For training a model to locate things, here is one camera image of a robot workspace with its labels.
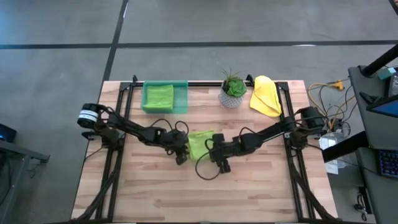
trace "green cloth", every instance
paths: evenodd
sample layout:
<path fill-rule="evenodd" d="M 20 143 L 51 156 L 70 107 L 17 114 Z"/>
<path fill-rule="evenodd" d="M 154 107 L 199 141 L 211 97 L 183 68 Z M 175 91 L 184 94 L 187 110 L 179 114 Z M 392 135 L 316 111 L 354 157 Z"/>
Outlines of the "green cloth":
<path fill-rule="evenodd" d="M 197 161 L 204 153 L 209 150 L 205 146 L 206 139 L 211 139 L 213 137 L 214 131 L 197 131 L 188 134 L 188 150 L 190 159 Z M 208 147 L 211 149 L 213 147 L 213 141 L 207 141 Z"/>
<path fill-rule="evenodd" d="M 172 110 L 174 105 L 173 85 L 148 86 L 147 104 L 143 107 L 150 110 Z"/>

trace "green plastic bin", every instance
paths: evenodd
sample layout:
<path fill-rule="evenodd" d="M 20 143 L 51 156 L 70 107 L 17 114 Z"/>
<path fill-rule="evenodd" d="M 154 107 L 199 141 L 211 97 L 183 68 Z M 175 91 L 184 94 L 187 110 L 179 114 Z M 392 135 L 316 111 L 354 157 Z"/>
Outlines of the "green plastic bin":
<path fill-rule="evenodd" d="M 170 110 L 146 109 L 148 86 L 173 85 L 174 106 Z M 141 109 L 149 114 L 184 114 L 188 112 L 188 81 L 145 81 L 142 86 Z"/>

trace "concrete floor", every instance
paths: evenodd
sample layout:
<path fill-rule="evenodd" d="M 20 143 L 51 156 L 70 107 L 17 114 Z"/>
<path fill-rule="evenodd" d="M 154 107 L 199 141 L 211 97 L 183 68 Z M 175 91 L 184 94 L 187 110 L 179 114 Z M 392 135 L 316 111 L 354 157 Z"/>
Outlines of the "concrete floor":
<path fill-rule="evenodd" d="M 0 44 L 109 44 L 121 4 L 0 1 Z M 130 0 L 119 42 L 393 40 L 397 18 L 387 0 Z M 118 49 L 110 80 L 133 74 L 140 80 L 220 80 L 220 67 L 231 67 L 242 76 L 300 79 L 309 86 L 344 79 L 348 67 L 366 65 L 391 47 Z M 26 179 L 13 223 L 70 218 L 87 145 L 76 118 L 83 103 L 97 101 L 108 55 L 109 49 L 0 50 L 0 123 L 18 130 L 19 145 L 51 154 L 47 166 Z M 334 105 L 342 95 L 325 89 L 323 97 Z M 358 109 L 349 123 L 353 134 L 363 130 Z M 352 209 L 355 187 L 338 182 L 331 184 L 339 217 L 361 221 Z"/>

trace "keyboard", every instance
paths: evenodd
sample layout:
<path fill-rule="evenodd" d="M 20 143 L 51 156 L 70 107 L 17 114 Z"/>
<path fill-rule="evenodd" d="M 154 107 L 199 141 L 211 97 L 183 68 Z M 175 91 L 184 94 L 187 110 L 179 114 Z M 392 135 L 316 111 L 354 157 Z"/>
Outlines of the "keyboard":
<path fill-rule="evenodd" d="M 377 163 L 381 175 L 398 178 L 398 151 L 378 150 Z"/>

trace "wooden table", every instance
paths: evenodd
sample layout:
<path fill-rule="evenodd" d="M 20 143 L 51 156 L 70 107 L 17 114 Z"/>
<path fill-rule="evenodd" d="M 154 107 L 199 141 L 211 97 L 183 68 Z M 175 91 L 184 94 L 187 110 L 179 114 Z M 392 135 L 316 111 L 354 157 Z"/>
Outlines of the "wooden table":
<path fill-rule="evenodd" d="M 288 83 L 294 111 L 309 106 L 304 82 Z M 105 82 L 99 103 L 114 108 L 119 84 Z M 230 141 L 244 126 L 260 131 L 278 122 L 277 118 L 250 109 L 252 88 L 248 88 L 239 108 L 227 109 L 221 107 L 218 100 L 220 87 L 190 87 L 188 113 L 168 115 L 145 114 L 140 109 L 141 92 L 142 88 L 134 88 L 129 119 L 143 126 L 149 126 L 159 118 L 172 124 L 182 120 L 189 125 L 190 131 L 214 130 L 223 133 L 226 141 Z M 157 126 L 169 129 L 163 122 Z M 99 140 L 91 142 L 87 154 L 99 147 Z M 303 156 L 312 192 L 328 212 L 337 217 L 322 153 L 309 147 L 303 151 Z M 72 218 L 81 215 L 98 193 L 105 158 L 106 150 L 103 149 L 85 162 Z M 232 157 L 229 163 L 231 173 L 221 174 L 211 181 L 202 180 L 195 173 L 194 162 L 177 166 L 174 155 L 168 156 L 163 149 L 145 146 L 134 136 L 127 135 L 113 221 L 297 221 L 283 137 L 264 143 L 253 154 Z M 216 169 L 210 162 L 209 167 Z M 302 192 L 300 198 L 306 214 Z M 104 216 L 108 202 L 109 196 L 105 201 Z"/>

